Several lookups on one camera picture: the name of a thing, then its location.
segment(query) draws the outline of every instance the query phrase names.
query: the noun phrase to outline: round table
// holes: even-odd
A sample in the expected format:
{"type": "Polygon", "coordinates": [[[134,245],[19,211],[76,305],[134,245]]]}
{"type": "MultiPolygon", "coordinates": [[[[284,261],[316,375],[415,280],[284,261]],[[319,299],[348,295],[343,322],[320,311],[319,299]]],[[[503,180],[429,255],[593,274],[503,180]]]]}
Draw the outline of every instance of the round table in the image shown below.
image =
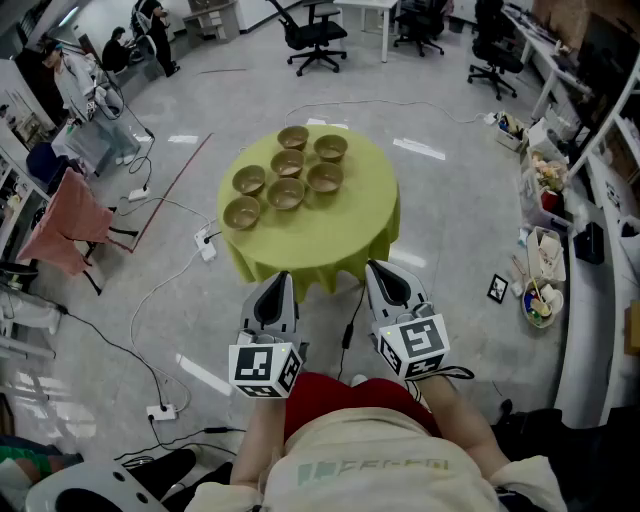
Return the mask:
{"type": "Polygon", "coordinates": [[[400,196],[391,163],[382,150],[366,137],[335,126],[310,125],[304,149],[305,165],[300,179],[306,193],[295,210],[279,211],[266,200],[266,190],[278,176],[271,158],[282,148],[277,132],[263,137],[233,162],[218,191],[218,219],[240,274],[247,281],[264,281],[282,270],[291,273],[296,300],[304,300],[311,283],[335,292],[336,275],[345,270],[364,280],[369,259],[386,260],[390,245],[398,237],[400,196]],[[342,187],[334,194],[317,194],[306,184],[310,167],[320,162],[313,143],[329,133],[349,143],[339,162],[344,172],[342,187]],[[235,231],[223,222],[223,212],[240,196],[232,185],[233,175],[247,165],[261,165],[266,186],[257,197],[261,206],[258,223],[235,231]]]}

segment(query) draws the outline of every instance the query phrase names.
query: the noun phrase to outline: beige shirt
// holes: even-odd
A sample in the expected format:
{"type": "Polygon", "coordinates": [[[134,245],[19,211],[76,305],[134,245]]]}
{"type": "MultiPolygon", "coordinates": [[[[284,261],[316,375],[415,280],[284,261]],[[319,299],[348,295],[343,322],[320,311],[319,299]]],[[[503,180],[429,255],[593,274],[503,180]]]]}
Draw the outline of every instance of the beige shirt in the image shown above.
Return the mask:
{"type": "Polygon", "coordinates": [[[494,487],[528,497],[549,512],[567,510],[545,457],[512,462],[485,480],[457,445],[431,437],[404,414],[343,409],[298,430],[271,468],[264,492],[205,483],[186,512],[505,510],[494,487]]]}

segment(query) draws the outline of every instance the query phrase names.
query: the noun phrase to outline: white desk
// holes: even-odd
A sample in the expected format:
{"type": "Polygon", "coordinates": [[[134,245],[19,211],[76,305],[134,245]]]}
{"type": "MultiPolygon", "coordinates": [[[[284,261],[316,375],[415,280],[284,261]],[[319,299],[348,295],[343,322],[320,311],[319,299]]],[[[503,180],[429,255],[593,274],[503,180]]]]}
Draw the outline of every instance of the white desk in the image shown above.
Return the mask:
{"type": "MultiPolygon", "coordinates": [[[[389,47],[389,11],[395,5],[396,16],[400,16],[401,0],[334,0],[334,5],[360,7],[360,30],[365,29],[365,14],[367,9],[382,11],[382,62],[387,62],[387,48],[389,47]]],[[[394,25],[394,33],[398,33],[398,22],[394,25]]]]}
{"type": "Polygon", "coordinates": [[[542,88],[542,92],[540,93],[540,97],[536,102],[535,107],[533,107],[533,112],[531,113],[531,117],[533,119],[539,119],[544,115],[544,107],[549,97],[549,93],[553,86],[557,83],[558,78],[563,82],[571,85],[572,87],[578,89],[583,93],[590,93],[591,89],[587,87],[585,84],[580,82],[575,76],[566,71],[562,71],[555,60],[551,57],[554,52],[554,46],[544,39],[541,39],[532,29],[522,25],[518,21],[518,14],[513,13],[509,9],[502,9],[504,15],[509,18],[518,31],[524,36],[527,40],[524,51],[522,52],[522,57],[520,58],[520,62],[526,64],[529,58],[531,57],[531,53],[533,50],[538,52],[540,56],[544,59],[544,61],[549,65],[551,71],[549,72],[549,76],[547,77],[547,81],[544,83],[544,87],[542,88]]]}

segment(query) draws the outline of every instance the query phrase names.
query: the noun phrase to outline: person's arm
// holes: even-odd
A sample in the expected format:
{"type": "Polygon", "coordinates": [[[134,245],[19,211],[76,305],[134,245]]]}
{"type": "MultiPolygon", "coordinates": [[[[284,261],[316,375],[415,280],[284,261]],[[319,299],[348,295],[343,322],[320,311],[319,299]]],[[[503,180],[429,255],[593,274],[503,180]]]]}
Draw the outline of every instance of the person's arm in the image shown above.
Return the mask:
{"type": "Polygon", "coordinates": [[[251,421],[231,471],[231,485],[258,490],[260,473],[269,467],[274,451],[284,447],[285,400],[256,400],[251,421]]]}
{"type": "Polygon", "coordinates": [[[442,437],[457,444],[474,460],[484,478],[509,464],[489,422],[441,376],[418,382],[442,437]]]}

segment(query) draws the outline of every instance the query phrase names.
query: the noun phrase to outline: wooden bowl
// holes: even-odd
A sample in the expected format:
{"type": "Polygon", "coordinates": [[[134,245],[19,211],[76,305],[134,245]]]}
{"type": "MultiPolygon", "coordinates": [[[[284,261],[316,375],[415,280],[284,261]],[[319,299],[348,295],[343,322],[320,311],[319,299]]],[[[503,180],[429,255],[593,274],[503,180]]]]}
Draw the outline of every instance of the wooden bowl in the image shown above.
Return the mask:
{"type": "Polygon", "coordinates": [[[340,135],[323,135],[313,145],[314,151],[325,162],[339,162],[349,145],[340,135]]]}
{"type": "Polygon", "coordinates": [[[304,198],[304,184],[295,178],[282,178],[267,189],[267,201],[276,210],[292,210],[304,198]]]}
{"type": "Polygon", "coordinates": [[[297,178],[303,165],[304,154],[297,149],[285,149],[271,159],[271,170],[281,178],[297,178]]]}
{"type": "Polygon", "coordinates": [[[253,226],[260,217],[260,203],[250,196],[238,197],[224,209],[222,218],[231,229],[247,229],[253,226]]]}
{"type": "Polygon", "coordinates": [[[243,195],[257,196],[264,188],[264,169],[259,165],[248,165],[240,169],[231,184],[243,195]]]}
{"type": "Polygon", "coordinates": [[[342,169],[330,162],[316,164],[307,173],[307,183],[311,190],[325,194],[338,190],[343,180],[342,169]]]}
{"type": "Polygon", "coordinates": [[[278,134],[278,142],[284,149],[302,151],[307,145],[309,130],[304,126],[289,126],[278,134]]]}

